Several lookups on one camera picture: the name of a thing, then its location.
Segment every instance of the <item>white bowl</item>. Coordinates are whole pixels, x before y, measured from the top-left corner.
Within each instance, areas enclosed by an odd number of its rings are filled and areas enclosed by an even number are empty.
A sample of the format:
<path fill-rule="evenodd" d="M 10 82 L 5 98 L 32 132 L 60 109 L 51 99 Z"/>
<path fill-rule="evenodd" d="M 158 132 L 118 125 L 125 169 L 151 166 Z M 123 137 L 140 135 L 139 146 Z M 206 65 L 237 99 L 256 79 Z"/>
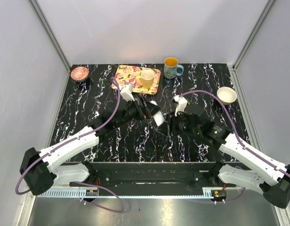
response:
<path fill-rule="evenodd" d="M 230 105 L 237 99 L 237 94 L 230 87 L 221 87 L 217 90 L 217 97 L 224 105 Z"/>

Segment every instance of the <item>floor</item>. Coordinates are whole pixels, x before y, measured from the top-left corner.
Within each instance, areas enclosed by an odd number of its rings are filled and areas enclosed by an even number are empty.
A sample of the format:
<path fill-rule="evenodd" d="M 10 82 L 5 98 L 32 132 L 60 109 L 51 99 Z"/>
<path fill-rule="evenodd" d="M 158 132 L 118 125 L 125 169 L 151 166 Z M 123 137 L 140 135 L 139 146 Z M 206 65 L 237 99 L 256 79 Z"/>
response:
<path fill-rule="evenodd" d="M 237 195 L 237 191 L 229 191 L 228 199 Z M 109 208 L 120 208 L 115 199 L 95 202 Z M 29 226 L 279 225 L 274 207 L 251 190 L 246 191 L 239 201 L 216 206 L 174 199 L 125 199 L 124 202 L 126 212 L 116 214 L 90 205 L 84 206 L 77 199 L 37 198 Z"/>

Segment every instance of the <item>yellow cup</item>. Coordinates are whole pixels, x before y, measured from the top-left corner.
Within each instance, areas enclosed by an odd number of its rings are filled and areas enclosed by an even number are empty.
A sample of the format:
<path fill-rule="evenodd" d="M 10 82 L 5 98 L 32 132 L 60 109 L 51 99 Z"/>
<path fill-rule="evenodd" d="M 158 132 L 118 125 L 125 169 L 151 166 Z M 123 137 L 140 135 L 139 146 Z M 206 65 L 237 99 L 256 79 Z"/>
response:
<path fill-rule="evenodd" d="M 136 82 L 144 88 L 150 88 L 153 85 L 153 80 L 154 73 L 152 70 L 144 70 L 141 72 L 141 76 L 136 77 Z"/>

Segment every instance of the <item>blue mug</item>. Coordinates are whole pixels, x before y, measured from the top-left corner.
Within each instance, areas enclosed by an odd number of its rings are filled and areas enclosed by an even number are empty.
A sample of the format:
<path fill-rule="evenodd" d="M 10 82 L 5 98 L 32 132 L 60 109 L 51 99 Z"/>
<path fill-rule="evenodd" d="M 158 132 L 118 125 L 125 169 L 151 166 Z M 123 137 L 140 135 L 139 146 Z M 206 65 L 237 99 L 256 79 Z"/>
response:
<path fill-rule="evenodd" d="M 181 68 L 182 72 L 178 73 L 177 69 Z M 184 72 L 184 67 L 178 64 L 178 60 L 174 57 L 168 57 L 164 62 L 164 76 L 167 79 L 173 79 L 175 76 L 181 76 Z"/>

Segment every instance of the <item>black joint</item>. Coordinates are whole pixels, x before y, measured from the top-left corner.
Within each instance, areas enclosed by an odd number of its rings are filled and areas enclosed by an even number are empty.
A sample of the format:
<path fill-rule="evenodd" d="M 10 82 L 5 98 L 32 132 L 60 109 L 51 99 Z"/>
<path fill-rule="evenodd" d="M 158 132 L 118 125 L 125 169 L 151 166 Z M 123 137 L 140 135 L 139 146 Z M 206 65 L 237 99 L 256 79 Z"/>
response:
<path fill-rule="evenodd" d="M 150 103 L 147 99 L 143 98 L 142 96 L 141 96 L 140 100 L 144 106 L 142 108 L 143 114 L 147 118 L 153 117 L 161 109 L 159 106 Z"/>
<path fill-rule="evenodd" d="M 57 175 L 54 173 L 51 173 L 51 176 L 52 176 L 53 180 L 57 177 Z"/>
<path fill-rule="evenodd" d="M 287 166 L 287 173 L 290 174 L 290 164 Z M 266 183 L 260 184 L 263 196 L 274 206 L 279 208 L 286 208 L 290 202 L 290 178 L 286 175 L 280 180 L 280 182 L 274 186 L 270 186 Z"/>
<path fill-rule="evenodd" d="M 85 165 L 86 168 L 89 170 L 89 174 L 90 174 L 90 175 L 95 176 L 95 175 L 97 174 L 97 171 L 96 171 L 96 169 L 93 167 L 93 164 L 91 164 L 91 163 L 88 162 L 88 161 L 84 161 L 82 164 Z"/>
<path fill-rule="evenodd" d="M 39 158 L 40 156 L 34 147 L 27 150 L 24 154 L 19 172 L 23 174 L 26 169 Z M 24 177 L 33 195 L 42 194 L 50 189 L 54 183 L 53 179 L 54 175 L 49 172 L 47 164 L 44 163 L 43 160 L 33 166 Z"/>
<path fill-rule="evenodd" d="M 219 175 L 220 169 L 224 165 L 225 164 L 222 162 L 216 162 L 215 165 L 212 167 L 212 169 L 209 170 L 209 172 L 203 174 L 204 181 L 208 181 L 209 183 L 211 183 L 214 186 L 219 185 L 220 180 L 219 180 L 218 175 Z"/>

